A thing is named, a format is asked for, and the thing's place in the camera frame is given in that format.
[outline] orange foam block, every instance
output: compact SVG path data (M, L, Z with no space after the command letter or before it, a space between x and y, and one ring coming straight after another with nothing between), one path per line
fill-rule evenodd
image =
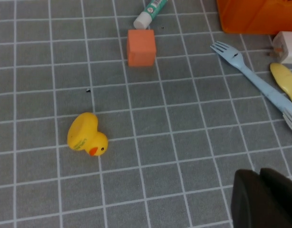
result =
M156 41L153 30L129 30L127 39L128 65L152 66L156 58Z

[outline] white cap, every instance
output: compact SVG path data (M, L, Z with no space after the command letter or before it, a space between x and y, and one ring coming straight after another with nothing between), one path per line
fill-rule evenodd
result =
M136 29L146 29L151 22L151 16L146 12L141 12L135 22L133 22L133 25Z

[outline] green label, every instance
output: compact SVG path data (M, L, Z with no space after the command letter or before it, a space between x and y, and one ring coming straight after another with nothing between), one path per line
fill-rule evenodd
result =
M146 6L144 12L148 13L153 20L164 7L167 1L168 0L152 0L148 6Z

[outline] plastic spoon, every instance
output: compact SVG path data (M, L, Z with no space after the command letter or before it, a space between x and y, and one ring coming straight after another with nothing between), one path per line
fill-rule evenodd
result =
M271 63L270 69L279 87L292 100L292 72L280 63Z

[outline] rubber duck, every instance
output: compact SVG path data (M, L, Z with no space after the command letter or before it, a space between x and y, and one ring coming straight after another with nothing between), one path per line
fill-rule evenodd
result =
M100 156L108 147L107 137L97 131L98 119L93 113L80 114L68 131L68 146L75 150L85 150L90 156Z

